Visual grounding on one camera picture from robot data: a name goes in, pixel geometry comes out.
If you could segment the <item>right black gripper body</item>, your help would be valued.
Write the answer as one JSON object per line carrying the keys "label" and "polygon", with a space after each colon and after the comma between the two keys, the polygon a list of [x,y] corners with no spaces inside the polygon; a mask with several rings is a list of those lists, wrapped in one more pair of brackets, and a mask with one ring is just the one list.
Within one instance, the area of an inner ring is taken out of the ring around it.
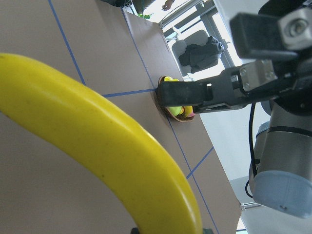
{"label": "right black gripper body", "polygon": [[312,5],[299,7],[280,17],[277,22],[286,49],[297,52],[292,88],[275,99],[289,113],[298,116],[312,114]]}

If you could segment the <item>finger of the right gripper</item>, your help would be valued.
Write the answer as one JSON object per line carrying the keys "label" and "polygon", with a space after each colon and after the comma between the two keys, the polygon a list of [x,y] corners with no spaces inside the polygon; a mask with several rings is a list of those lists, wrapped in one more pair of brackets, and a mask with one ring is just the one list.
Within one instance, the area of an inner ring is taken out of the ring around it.
{"label": "finger of the right gripper", "polygon": [[294,81],[295,61],[256,60],[192,82],[159,83],[165,107],[192,106],[195,113],[237,110],[267,100],[275,102]]}
{"label": "finger of the right gripper", "polygon": [[311,10],[296,10],[281,18],[238,13],[230,28],[241,59],[296,59],[312,48]]}

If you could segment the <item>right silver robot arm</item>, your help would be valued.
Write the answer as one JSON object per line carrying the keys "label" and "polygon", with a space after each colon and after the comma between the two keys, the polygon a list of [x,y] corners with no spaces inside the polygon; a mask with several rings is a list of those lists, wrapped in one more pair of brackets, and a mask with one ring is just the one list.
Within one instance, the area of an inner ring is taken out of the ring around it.
{"label": "right silver robot arm", "polygon": [[249,139],[249,184],[256,203],[300,218],[312,215],[312,3],[270,0],[230,21],[236,52],[250,62],[193,82],[160,81],[162,107],[195,113],[262,102],[270,121]]}

